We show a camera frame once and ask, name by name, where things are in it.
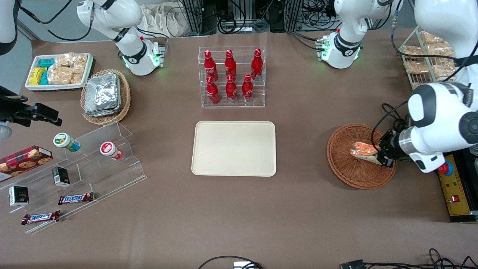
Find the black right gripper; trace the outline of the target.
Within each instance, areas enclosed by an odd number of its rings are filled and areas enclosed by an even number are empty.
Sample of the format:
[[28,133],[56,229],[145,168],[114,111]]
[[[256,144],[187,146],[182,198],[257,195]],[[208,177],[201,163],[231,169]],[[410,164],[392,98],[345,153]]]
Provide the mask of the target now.
[[44,121],[55,126],[62,125],[62,119],[59,118],[59,112],[49,106],[41,103],[34,105],[34,114],[29,110],[31,106],[25,104],[28,98],[23,95],[15,94],[0,87],[0,122],[20,124],[29,127],[31,121]]

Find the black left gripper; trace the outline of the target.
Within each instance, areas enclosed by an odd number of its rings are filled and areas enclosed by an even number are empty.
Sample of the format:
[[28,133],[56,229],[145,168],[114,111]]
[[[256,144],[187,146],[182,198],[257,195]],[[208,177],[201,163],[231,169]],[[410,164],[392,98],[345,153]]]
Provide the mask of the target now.
[[399,145],[399,133],[393,129],[389,129],[384,133],[377,148],[380,156],[377,156],[376,160],[385,167],[393,167],[393,159],[406,157],[406,153]]

